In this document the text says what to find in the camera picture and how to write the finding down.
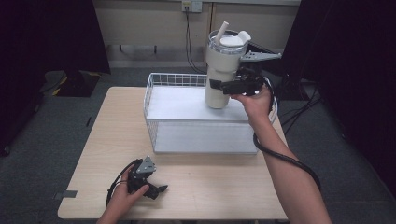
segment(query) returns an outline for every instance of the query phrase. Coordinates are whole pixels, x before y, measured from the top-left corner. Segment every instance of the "human arm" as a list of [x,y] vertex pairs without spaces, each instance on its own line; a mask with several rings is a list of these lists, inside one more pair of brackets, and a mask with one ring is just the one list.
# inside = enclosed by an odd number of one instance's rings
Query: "human arm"
[[[254,96],[231,95],[240,101],[249,119],[250,126],[264,147],[298,160],[289,150],[268,118],[271,93],[262,88]],[[263,153],[274,182],[276,194],[290,223],[332,223],[320,191],[309,173]]]
[[96,224],[113,224],[125,215],[134,203],[146,193],[149,185],[141,187],[136,192],[128,193],[128,173],[131,171],[133,165],[125,171],[121,176],[121,182],[116,186],[113,196],[107,205],[105,212],[98,219]]

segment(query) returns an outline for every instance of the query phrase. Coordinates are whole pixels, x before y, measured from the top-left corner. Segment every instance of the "wire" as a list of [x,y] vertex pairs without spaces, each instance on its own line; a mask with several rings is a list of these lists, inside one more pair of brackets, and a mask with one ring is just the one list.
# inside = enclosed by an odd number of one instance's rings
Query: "wire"
[[282,101],[282,97],[283,97],[283,93],[286,90],[286,87],[289,85],[289,75],[286,74],[285,77],[282,77],[281,82],[280,82],[280,86],[279,86],[279,92],[277,95],[277,100],[278,100],[278,104],[280,105],[281,101]]
[[186,11],[186,19],[187,19],[187,31],[186,31],[186,53],[187,53],[187,62],[189,63],[190,67],[199,74],[205,74],[204,71],[200,70],[195,66],[194,61],[191,55],[191,38],[190,38],[190,18],[189,18],[189,8],[185,7]]
[[282,116],[284,116],[284,115],[289,114],[289,113],[292,112],[292,111],[296,111],[290,118],[288,118],[286,121],[284,121],[284,122],[281,124],[282,126],[284,126],[284,125],[286,125],[287,123],[289,123],[289,122],[293,119],[293,122],[291,123],[291,125],[289,126],[289,128],[284,132],[285,135],[288,134],[288,132],[289,132],[289,130],[291,129],[291,127],[294,125],[294,123],[297,121],[297,119],[298,119],[306,110],[308,110],[308,109],[311,108],[313,105],[316,105],[318,102],[320,102],[321,98],[318,98],[315,102],[312,102],[313,99],[314,99],[314,97],[315,97],[315,95],[316,95],[317,90],[318,90],[318,85],[315,86],[315,89],[314,89],[314,92],[312,93],[312,96],[309,98],[308,102],[307,102],[304,106],[302,106],[302,107],[299,108],[299,109],[291,110],[291,111],[289,111],[289,112],[287,112],[287,113],[285,113],[285,114],[282,115]]
[[[271,97],[272,97],[271,101],[273,101],[273,106],[275,106],[275,108],[276,108],[276,111],[274,111],[274,112],[277,112],[277,102],[276,102],[276,98],[275,98],[274,92],[272,90],[271,80],[269,78],[267,78],[267,77],[265,78],[265,84],[267,85],[267,88],[271,92]],[[280,159],[282,161],[289,162],[289,163],[291,163],[291,164],[303,169],[307,173],[309,173],[312,176],[312,178],[314,179],[315,183],[317,184],[318,189],[319,190],[321,189],[320,180],[319,180],[317,174],[315,174],[315,172],[311,168],[309,168],[307,165],[303,164],[301,161],[295,160],[294,158],[288,157],[286,155],[277,153],[277,152],[275,152],[273,150],[270,150],[270,149],[268,149],[266,147],[263,147],[260,144],[259,139],[257,138],[257,135],[255,133],[253,134],[253,143],[256,146],[256,148],[258,148],[260,151],[262,151],[264,153],[267,153],[270,156],[276,157],[276,158],[278,158],[278,159]]]
[[118,180],[120,179],[122,174],[125,173],[125,171],[128,170],[128,168],[130,166],[132,166],[135,162],[136,161],[133,161],[133,162],[129,163],[127,166],[125,166],[125,168],[121,171],[121,173],[116,177],[114,182],[111,184],[110,189],[107,190],[106,206],[110,202],[111,196],[113,195],[114,188],[121,182],[121,181],[118,181]]
[[300,161],[295,160],[294,158],[285,156],[285,155],[283,155],[283,154],[274,152],[273,150],[270,150],[270,149],[268,149],[268,148],[266,148],[266,147],[263,147],[263,146],[259,143],[259,140],[258,140],[257,135],[256,135],[255,133],[253,134],[253,142],[254,142],[254,145],[255,145],[260,151],[265,152],[265,153],[267,153],[268,155],[271,155],[271,156],[273,156],[273,157],[276,157],[276,158],[278,158],[278,159],[280,159],[280,160],[282,160],[282,161],[289,162],[290,164],[293,164],[293,165],[295,165],[295,166],[297,166],[297,167],[303,169],[303,170],[306,171],[307,173],[309,173],[309,174],[312,176],[312,178],[314,179],[315,183],[317,184],[318,189],[321,190],[320,180],[319,180],[317,174],[315,174],[315,172],[314,172],[311,168],[309,168],[309,166],[303,164],[303,163],[300,162]]

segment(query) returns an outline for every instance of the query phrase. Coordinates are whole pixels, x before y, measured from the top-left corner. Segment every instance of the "white wire basket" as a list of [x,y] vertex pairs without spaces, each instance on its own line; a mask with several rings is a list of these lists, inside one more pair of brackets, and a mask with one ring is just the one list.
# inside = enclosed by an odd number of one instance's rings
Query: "white wire basket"
[[256,154],[241,103],[205,103],[206,75],[152,73],[144,115],[155,153]]

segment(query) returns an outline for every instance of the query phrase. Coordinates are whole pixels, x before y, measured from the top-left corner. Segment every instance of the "controller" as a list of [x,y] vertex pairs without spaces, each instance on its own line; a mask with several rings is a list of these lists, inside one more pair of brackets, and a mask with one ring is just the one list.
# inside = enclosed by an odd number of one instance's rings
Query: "controller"
[[147,179],[156,171],[155,164],[152,162],[150,156],[147,156],[144,160],[137,159],[133,161],[134,167],[128,174],[128,192],[139,190],[142,186],[149,185],[148,191],[143,196],[149,197],[150,199],[156,199],[161,192],[164,192],[167,185],[156,187],[150,184]]

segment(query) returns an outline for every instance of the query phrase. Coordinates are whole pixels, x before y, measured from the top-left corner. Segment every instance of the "black curtain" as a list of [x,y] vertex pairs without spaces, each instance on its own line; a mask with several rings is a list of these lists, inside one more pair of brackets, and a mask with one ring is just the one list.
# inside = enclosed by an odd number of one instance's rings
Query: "black curtain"
[[319,83],[345,135],[396,196],[396,2],[303,0],[283,64]]
[[0,150],[33,113],[48,71],[110,73],[92,0],[3,1],[0,54]]

